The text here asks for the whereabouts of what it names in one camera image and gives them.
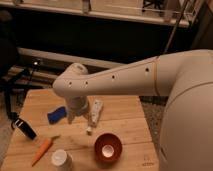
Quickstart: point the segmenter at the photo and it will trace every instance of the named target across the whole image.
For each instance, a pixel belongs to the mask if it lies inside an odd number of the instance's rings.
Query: black object
[[[33,129],[28,125],[28,123],[21,118],[17,118],[14,122],[14,125],[16,125],[28,138],[33,140],[36,137],[36,133],[33,131]]]
[[[161,6],[163,5],[163,2],[164,0],[144,0],[143,8],[154,5],[154,8],[162,9]]]
[[[28,69],[24,69],[9,80],[3,77],[7,75],[8,70],[15,65],[20,56],[17,48],[7,39],[0,38],[0,92],[4,92],[6,112],[9,119],[13,120],[13,112],[11,111],[10,94],[13,89],[23,89],[27,92],[29,89],[42,88],[41,86],[25,85],[15,83],[21,76],[29,76],[30,72]]]

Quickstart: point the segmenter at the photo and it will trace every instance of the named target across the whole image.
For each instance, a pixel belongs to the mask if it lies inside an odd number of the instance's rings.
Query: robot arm
[[[213,170],[213,51],[162,55],[91,75],[72,64],[53,89],[66,100],[68,121],[88,109],[87,95],[169,96],[159,170]]]
[[[68,67],[53,88],[63,98],[87,95],[169,95],[186,53],[153,57],[118,68],[87,74],[81,64]]]

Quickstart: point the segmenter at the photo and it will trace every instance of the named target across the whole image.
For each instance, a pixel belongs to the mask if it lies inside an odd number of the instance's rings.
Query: floor
[[[51,85],[43,84],[44,87],[51,87]],[[20,113],[22,103],[24,101],[22,92],[15,92],[11,96],[13,111]],[[156,105],[152,103],[141,102],[145,116],[147,118],[147,123],[150,128],[150,132],[153,138],[153,142],[155,144],[156,149],[158,148],[158,140],[159,140],[159,130],[162,120],[162,113],[164,110],[164,105]],[[11,122],[7,119],[7,115],[5,113],[4,99],[3,94],[0,93],[0,167],[4,160],[6,151],[9,146],[9,142],[11,136],[13,134],[13,130],[11,128]]]

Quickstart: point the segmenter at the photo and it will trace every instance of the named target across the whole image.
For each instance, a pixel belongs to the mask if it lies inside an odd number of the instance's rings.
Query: small white object
[[[103,108],[103,101],[95,99],[92,109],[91,109],[91,125],[93,127],[97,126],[98,120],[100,118],[100,113]]]
[[[105,145],[102,148],[102,154],[104,157],[112,157],[114,154],[114,148],[111,145]]]
[[[92,127],[91,126],[88,126],[86,131],[87,131],[88,135],[92,135]]]
[[[72,157],[63,149],[56,150],[51,161],[56,171],[70,171],[72,168]]]

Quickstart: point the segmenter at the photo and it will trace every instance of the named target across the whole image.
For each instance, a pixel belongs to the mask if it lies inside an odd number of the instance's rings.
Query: paper cup
[[[72,168],[72,156],[65,150],[56,150],[51,157],[51,162],[56,171],[70,171]]]

